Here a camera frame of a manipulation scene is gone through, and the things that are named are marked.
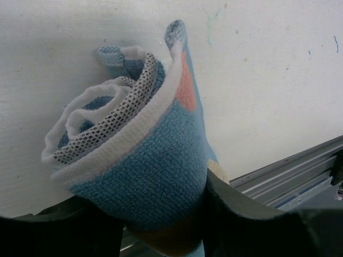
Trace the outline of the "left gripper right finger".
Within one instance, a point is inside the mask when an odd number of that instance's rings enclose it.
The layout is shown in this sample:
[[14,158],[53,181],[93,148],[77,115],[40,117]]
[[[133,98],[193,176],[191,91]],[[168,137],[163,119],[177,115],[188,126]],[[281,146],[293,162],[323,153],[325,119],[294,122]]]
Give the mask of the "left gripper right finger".
[[342,256],[342,210],[281,211],[207,172],[206,256]]

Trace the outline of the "blue polka dot towel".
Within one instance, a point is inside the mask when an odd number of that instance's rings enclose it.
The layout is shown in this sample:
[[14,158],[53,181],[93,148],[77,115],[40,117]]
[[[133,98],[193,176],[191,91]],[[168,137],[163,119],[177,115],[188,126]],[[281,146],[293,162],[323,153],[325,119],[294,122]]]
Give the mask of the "blue polka dot towel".
[[204,256],[205,132],[183,21],[166,29],[168,70],[139,46],[97,50],[110,75],[70,101],[45,137],[52,180],[121,219],[165,256]]

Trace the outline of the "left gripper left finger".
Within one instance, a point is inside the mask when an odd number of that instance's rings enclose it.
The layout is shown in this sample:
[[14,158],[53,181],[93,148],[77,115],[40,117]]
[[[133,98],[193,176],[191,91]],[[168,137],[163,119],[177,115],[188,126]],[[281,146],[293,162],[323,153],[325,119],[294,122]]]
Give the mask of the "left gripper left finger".
[[123,227],[73,196],[36,215],[1,217],[1,256],[119,256]]

